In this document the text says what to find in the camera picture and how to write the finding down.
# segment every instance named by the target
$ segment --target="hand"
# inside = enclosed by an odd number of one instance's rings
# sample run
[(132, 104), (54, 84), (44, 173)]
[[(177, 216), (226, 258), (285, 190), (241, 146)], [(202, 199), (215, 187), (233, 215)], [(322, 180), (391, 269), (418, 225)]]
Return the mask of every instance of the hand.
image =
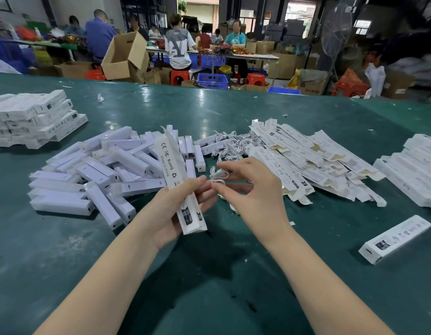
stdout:
[(251, 184), (223, 185), (214, 182), (212, 188), (234, 206), (265, 247), (275, 242), (290, 227), (282, 198), (281, 180), (254, 157), (218, 162), (217, 166), (234, 171), (225, 182), (246, 179)]
[(203, 175), (189, 179), (171, 190), (164, 187), (138, 213), (135, 220), (143, 224), (149, 239), (158, 250), (181, 234), (176, 212), (188, 195), (195, 192), (202, 213), (217, 202), (217, 191), (211, 189), (211, 185), (212, 182), (207, 181)]

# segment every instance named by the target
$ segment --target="forearm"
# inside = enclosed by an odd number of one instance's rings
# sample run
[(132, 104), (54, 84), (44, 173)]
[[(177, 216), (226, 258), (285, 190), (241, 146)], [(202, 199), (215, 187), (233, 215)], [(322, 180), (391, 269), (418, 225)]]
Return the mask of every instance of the forearm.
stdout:
[(142, 221), (133, 220), (110, 244), (36, 335), (113, 335), (119, 330), (157, 254)]
[(393, 335), (290, 226), (267, 247), (317, 335)]

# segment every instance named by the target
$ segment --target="person in teal shirt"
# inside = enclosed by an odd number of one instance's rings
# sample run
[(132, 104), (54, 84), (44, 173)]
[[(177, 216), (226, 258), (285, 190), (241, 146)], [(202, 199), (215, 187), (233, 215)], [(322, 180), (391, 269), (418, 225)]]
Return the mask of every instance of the person in teal shirt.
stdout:
[[(246, 36), (245, 33), (241, 32), (241, 22), (239, 20), (234, 20), (232, 24), (233, 32), (228, 34), (225, 39), (225, 43), (229, 43), (233, 47), (245, 48), (246, 46)], [(232, 72), (234, 73), (234, 66), (238, 66), (239, 74), (241, 78), (246, 78), (248, 75), (248, 65), (245, 59), (237, 59), (237, 58), (229, 58), (226, 61), (226, 64), (231, 67)]]

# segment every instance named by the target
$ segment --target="right hand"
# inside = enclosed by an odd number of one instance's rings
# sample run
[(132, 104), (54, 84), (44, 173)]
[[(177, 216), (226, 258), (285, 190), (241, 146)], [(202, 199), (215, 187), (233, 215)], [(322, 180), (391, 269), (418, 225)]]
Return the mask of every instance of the right hand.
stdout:
[(212, 188), (234, 206), (265, 247), (291, 229), (282, 198), (281, 180), (265, 164), (255, 157), (248, 157), (239, 161), (218, 162), (217, 166), (233, 171), (225, 182), (246, 179), (251, 183), (223, 185), (214, 182)]

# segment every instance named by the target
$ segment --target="teal t-shirt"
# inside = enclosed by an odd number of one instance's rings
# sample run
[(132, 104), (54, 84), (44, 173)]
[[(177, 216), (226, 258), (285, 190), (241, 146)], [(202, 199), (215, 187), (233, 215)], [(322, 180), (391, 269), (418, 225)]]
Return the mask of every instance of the teal t-shirt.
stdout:
[(226, 37), (225, 43), (229, 43), (229, 44), (246, 44), (246, 36), (242, 32), (240, 32), (237, 35), (235, 35), (234, 32), (232, 32), (231, 34), (228, 34), (228, 36)]

